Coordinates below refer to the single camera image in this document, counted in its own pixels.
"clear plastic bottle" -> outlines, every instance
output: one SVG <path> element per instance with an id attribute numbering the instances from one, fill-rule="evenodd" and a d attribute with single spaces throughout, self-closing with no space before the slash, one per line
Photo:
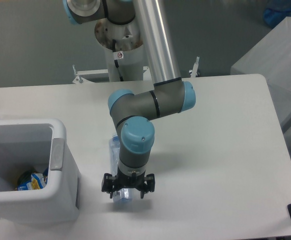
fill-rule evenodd
<path id="1" fill-rule="evenodd" d="M 120 153 L 120 141 L 117 135 L 114 135 L 110 139 L 109 150 L 110 150 L 111 174 L 115 176 L 118 173 L 118 162 L 119 162 L 119 153 Z M 122 188 L 121 190 L 115 191 L 113 193 L 114 203 L 130 202 L 131 200 L 132 200 L 131 188 Z"/>

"white table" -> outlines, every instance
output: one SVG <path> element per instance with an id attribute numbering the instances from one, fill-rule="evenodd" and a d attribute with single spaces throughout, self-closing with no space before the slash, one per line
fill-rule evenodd
<path id="1" fill-rule="evenodd" d="M 291 235 L 291 160 L 261 75 L 190 80 L 197 104 L 153 121 L 147 173 L 155 192 L 117 206 L 101 192 L 115 128 L 116 89 L 150 82 L 0 88 L 0 117 L 58 118 L 82 173 L 75 222 L 21 225 L 0 219 L 0 240 L 233 240 Z"/>

